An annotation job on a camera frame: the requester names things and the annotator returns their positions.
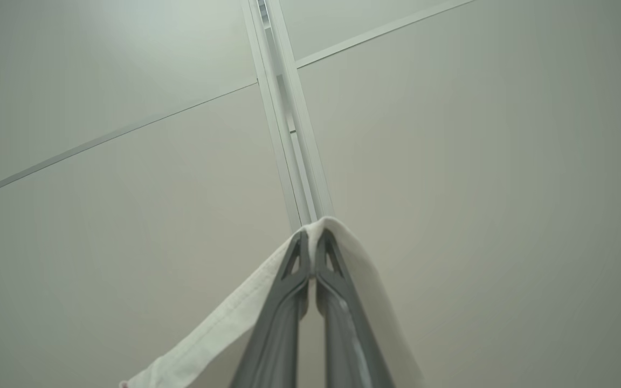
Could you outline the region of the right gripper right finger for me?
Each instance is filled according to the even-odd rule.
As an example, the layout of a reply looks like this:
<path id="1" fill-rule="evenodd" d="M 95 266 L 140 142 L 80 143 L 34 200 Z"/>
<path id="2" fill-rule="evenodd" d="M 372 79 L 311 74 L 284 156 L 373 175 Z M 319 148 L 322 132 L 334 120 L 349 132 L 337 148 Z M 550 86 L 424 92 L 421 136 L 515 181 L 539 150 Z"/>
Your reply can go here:
<path id="1" fill-rule="evenodd" d="M 317 305 L 325 319 L 327 387 L 394 387 L 339 243 L 323 230 L 315 252 Z"/>

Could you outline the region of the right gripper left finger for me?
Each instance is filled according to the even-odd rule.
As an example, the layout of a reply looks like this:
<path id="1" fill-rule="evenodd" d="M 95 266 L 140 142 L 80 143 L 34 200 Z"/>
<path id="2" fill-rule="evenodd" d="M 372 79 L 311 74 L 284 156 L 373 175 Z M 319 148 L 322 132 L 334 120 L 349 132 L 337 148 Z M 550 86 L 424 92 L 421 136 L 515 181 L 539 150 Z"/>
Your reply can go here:
<path id="1" fill-rule="evenodd" d="M 296 387 L 300 320 L 311 275 L 306 231 L 292 236 L 252 329 L 231 387 Z"/>

